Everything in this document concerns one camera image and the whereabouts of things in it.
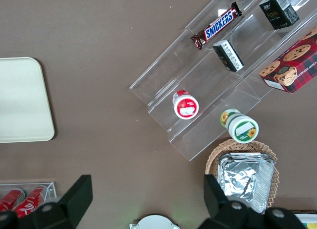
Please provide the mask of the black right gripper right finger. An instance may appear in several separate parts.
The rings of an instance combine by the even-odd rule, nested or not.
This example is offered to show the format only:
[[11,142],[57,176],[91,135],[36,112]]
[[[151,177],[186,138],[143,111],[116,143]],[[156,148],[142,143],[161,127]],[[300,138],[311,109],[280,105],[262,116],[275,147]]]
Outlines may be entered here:
[[239,201],[230,201],[212,174],[204,176],[204,201],[210,217],[200,229],[304,229],[303,223],[289,210],[269,208],[255,212]]

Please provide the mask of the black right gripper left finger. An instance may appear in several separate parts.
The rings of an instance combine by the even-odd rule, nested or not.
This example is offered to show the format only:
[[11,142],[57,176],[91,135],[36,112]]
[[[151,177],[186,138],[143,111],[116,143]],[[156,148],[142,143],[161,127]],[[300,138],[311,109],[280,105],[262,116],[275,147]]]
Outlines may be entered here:
[[58,201],[46,201],[22,218],[1,212],[2,229],[75,229],[93,200],[92,177],[82,175]]

